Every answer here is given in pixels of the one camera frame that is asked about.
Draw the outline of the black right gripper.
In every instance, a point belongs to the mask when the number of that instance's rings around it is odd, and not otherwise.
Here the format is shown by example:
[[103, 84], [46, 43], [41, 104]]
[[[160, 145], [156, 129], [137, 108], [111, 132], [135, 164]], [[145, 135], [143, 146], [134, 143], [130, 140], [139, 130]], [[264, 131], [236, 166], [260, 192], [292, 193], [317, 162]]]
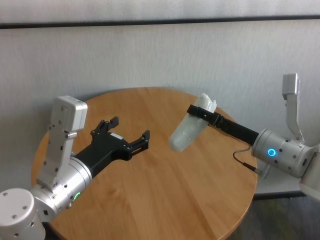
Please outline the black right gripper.
[[199, 106], [191, 104], [187, 109], [187, 113], [210, 123], [222, 132], [246, 142], [251, 146], [254, 145], [259, 135], [258, 132], [231, 121], [217, 112], [213, 113]]

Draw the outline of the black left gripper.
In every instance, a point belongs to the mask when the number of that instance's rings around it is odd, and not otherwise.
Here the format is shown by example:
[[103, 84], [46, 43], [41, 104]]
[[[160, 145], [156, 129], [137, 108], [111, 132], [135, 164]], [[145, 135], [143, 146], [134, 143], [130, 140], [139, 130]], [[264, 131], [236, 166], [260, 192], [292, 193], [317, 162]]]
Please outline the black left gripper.
[[150, 130], [146, 130], [139, 139], [129, 144], [109, 132], [119, 124], [119, 118], [113, 117], [109, 121], [101, 120], [97, 127], [90, 132], [91, 143], [74, 157], [80, 160], [95, 178], [104, 168], [115, 160], [129, 161], [149, 148]]

